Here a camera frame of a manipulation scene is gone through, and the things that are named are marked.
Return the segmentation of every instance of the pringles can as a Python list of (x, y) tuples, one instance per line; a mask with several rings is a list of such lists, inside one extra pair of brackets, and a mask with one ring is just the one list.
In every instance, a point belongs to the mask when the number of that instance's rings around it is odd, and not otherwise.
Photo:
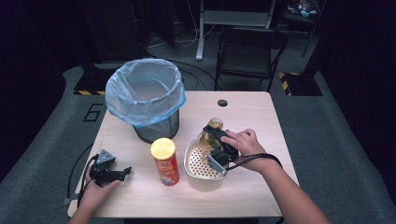
[(174, 186), (180, 179), (175, 143), (169, 138), (159, 138), (151, 144), (150, 150), (161, 181), (165, 186)]

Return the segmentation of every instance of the left hand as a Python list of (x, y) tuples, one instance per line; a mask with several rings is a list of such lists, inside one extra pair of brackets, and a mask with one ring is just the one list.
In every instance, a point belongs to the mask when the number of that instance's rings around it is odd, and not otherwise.
[(81, 208), (87, 212), (94, 213), (96, 209), (99, 208), (100, 205), (102, 205), (102, 203), (105, 201), (107, 195), (120, 184), (120, 181), (115, 180), (105, 187), (100, 187), (95, 184), (93, 180), (91, 180), (91, 168), (92, 167), (90, 166), (87, 174), (85, 175), (85, 183), (89, 183), (84, 190), (84, 195), (82, 196), (78, 209)]

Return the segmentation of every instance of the wooden tabletop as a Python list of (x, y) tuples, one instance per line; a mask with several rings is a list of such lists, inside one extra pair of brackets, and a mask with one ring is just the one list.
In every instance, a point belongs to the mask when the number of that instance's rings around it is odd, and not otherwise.
[[(238, 167), (224, 177), (220, 188), (200, 192), (190, 186), (183, 167), (188, 144), (197, 138), (210, 119), (218, 118), (224, 122), (223, 130), (253, 129), (266, 151), (279, 158), (285, 171), (298, 184), (270, 94), (264, 91), (186, 91), (186, 98), (186, 104), (180, 108), (179, 131), (173, 139), (177, 146), (180, 180), (172, 187), (161, 182), (150, 154), (150, 144), (140, 140), (131, 125), (106, 112), (90, 157), (105, 149), (116, 157), (111, 170), (121, 171), (132, 166), (133, 171), (109, 195), (95, 216), (281, 217), (271, 191), (258, 173)], [(221, 107), (218, 100), (226, 100), (228, 105)], [(67, 213), (72, 216), (76, 210), (77, 201), (73, 201)]]

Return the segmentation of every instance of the white colander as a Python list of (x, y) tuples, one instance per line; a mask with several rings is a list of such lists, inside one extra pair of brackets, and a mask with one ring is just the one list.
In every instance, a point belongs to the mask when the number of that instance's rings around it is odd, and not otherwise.
[(198, 141), (189, 143), (184, 155), (184, 170), (190, 185), (202, 192), (209, 192), (221, 186), (225, 174), (213, 170), (202, 159), (202, 149)]

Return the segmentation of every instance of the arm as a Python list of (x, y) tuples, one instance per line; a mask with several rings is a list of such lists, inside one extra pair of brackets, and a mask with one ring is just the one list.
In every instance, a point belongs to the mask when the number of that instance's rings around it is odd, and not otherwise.
[(91, 167), (89, 168), (89, 170), (87, 171), (87, 175), (85, 176), (85, 182), (88, 183), (88, 185), (85, 188), (79, 208), (76, 213), (70, 218), (68, 222), (69, 224), (90, 223), (90, 219), (96, 209), (99, 208), (100, 205), (102, 205), (107, 195), (120, 184), (120, 181), (116, 180), (111, 182), (109, 185), (101, 188), (96, 185), (93, 180), (91, 180), (89, 175), (90, 170)]
[[(241, 156), (266, 153), (253, 130), (247, 129), (241, 133), (227, 131), (227, 134), (230, 137), (223, 136), (221, 141), (238, 149)], [(262, 175), (287, 223), (330, 223), (319, 207), (276, 161), (260, 158), (243, 166)]]

